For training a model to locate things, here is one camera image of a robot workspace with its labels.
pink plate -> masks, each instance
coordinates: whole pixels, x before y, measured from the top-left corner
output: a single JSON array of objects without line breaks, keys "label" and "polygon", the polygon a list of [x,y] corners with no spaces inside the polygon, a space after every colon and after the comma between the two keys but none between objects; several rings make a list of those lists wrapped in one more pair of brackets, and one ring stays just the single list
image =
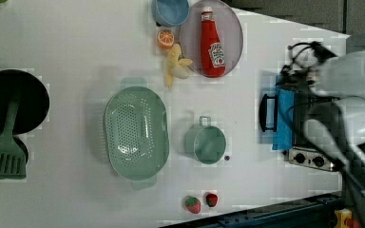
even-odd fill
[{"label": "pink plate", "polygon": [[191,7],[187,20],[182,24],[180,31],[180,43],[184,58],[191,59],[191,68],[198,74],[202,73],[201,62],[201,32],[202,8],[212,7],[216,17],[216,27],[221,46],[224,51],[224,62],[226,71],[224,75],[230,73],[236,67],[242,52],[242,29],[236,13],[220,0],[202,0]]}]

green spatula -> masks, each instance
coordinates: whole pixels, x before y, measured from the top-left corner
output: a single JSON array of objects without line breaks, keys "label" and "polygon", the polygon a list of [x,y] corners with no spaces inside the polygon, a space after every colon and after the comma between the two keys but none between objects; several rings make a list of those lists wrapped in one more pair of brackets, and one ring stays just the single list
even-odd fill
[{"label": "green spatula", "polygon": [[10,101],[5,127],[0,136],[0,179],[20,180],[26,177],[26,156],[12,135],[18,107],[17,96]]}]

green mug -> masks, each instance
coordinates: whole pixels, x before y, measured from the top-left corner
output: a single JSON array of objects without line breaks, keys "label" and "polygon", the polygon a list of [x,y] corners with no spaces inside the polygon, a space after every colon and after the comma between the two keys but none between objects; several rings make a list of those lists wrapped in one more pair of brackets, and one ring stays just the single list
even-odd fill
[{"label": "green mug", "polygon": [[211,118],[201,116],[185,134],[185,152],[204,164],[218,162],[226,149],[223,132],[211,125]]}]

toy strawberry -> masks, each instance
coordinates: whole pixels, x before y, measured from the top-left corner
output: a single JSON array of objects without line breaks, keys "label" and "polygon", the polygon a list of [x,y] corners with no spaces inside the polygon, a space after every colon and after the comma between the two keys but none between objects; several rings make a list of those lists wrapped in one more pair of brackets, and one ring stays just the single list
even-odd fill
[{"label": "toy strawberry", "polygon": [[185,207],[192,214],[198,214],[201,211],[201,202],[194,197],[188,197],[185,200]]},{"label": "toy strawberry", "polygon": [[206,195],[206,204],[208,204],[209,207],[214,207],[218,203],[218,196],[216,196],[213,193],[209,193]]}]

ketchup label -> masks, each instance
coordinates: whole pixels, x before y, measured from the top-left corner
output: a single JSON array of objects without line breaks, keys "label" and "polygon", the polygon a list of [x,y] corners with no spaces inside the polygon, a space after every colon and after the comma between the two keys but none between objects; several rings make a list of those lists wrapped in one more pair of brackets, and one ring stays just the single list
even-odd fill
[{"label": "ketchup label", "polygon": [[202,20],[203,21],[215,21],[215,18],[213,16],[213,12],[204,12],[202,14]]},{"label": "ketchup label", "polygon": [[213,67],[224,67],[224,53],[221,48],[221,43],[215,43],[210,46],[209,49],[210,60]]}]

